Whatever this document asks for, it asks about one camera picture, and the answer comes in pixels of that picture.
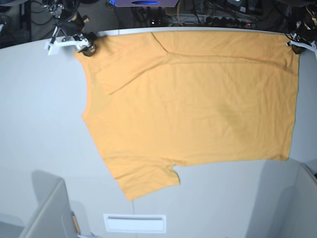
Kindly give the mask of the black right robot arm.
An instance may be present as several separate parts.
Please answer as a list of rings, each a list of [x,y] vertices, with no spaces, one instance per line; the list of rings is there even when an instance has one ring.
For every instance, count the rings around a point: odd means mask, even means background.
[[[84,32],[85,24],[90,21],[87,15],[79,13],[81,3],[95,3],[88,0],[44,0],[44,9],[54,21],[52,37],[46,41],[45,49],[55,55],[65,47],[73,47],[78,53],[91,57],[97,51],[97,36],[94,32]]]

